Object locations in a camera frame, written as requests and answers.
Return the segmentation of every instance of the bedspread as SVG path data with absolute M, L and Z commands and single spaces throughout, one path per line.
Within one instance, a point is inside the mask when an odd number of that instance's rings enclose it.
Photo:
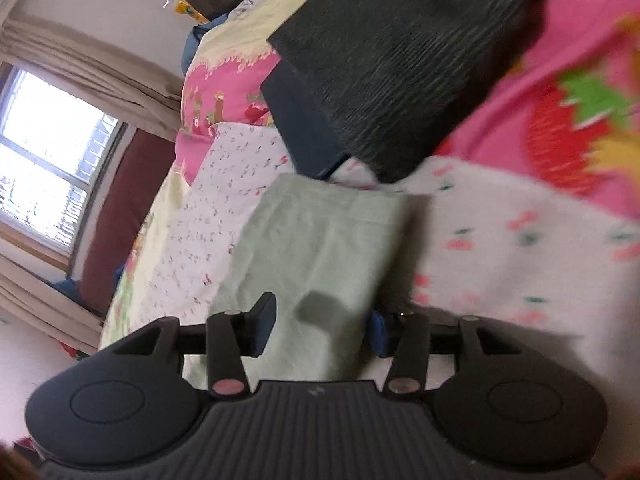
M 286 1 L 203 40 L 175 171 L 127 264 L 103 346 L 159 316 L 202 322 L 262 191 L 293 171 L 258 93 L 277 62 L 268 30 L 304 0 Z M 430 197 L 412 300 L 508 322 L 596 384 L 610 409 L 596 457 L 605 470 L 640 460 L 639 23 L 640 0 L 550 0 L 535 46 L 437 156 L 392 188 Z M 223 38 L 227 25 L 246 35 Z M 209 150 L 216 178 L 187 194 Z M 378 186 L 353 159 L 332 180 Z M 220 194 L 215 212 L 198 202 L 208 192 Z M 203 380 L 197 362 L 187 371 Z

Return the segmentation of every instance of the curtain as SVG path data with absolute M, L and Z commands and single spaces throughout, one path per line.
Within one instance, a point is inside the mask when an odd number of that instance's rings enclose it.
M 97 351 L 102 321 L 1 255 L 0 306 L 77 350 Z
M 7 18 L 0 60 L 126 123 L 175 141 L 182 80 L 132 54 L 31 16 Z

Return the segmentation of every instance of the dark gray fabric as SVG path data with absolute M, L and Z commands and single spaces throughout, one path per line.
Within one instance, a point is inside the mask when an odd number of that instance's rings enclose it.
M 286 61 L 271 70 L 260 90 L 297 173 L 324 180 L 349 158 Z
M 410 174 L 485 98 L 541 0 L 309 0 L 270 38 L 353 156 Z

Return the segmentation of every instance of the green towel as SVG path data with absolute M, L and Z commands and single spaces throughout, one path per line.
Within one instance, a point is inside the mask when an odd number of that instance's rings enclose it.
M 398 250 L 404 194 L 360 191 L 284 174 L 242 229 L 210 307 L 248 311 L 265 291 L 278 313 L 264 354 L 243 358 L 260 379 L 333 381 L 358 360 L 376 291 Z M 199 377 L 204 384 L 204 366 Z

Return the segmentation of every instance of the white patterned sheet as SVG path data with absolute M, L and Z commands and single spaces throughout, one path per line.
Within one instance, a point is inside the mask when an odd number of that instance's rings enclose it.
M 218 125 L 130 330 L 161 316 L 203 322 L 242 225 L 277 174 L 293 171 L 273 128 Z M 376 187 L 350 160 L 334 182 Z M 640 226 L 525 178 L 431 157 L 391 186 L 430 196 L 415 303 L 510 323 L 515 336 L 592 381 L 609 425 L 596 456 L 605 470 L 640 460 Z M 188 364 L 199 381 L 204 371 Z M 384 376 L 387 362 L 365 373 Z M 436 363 L 430 373 L 442 379 Z

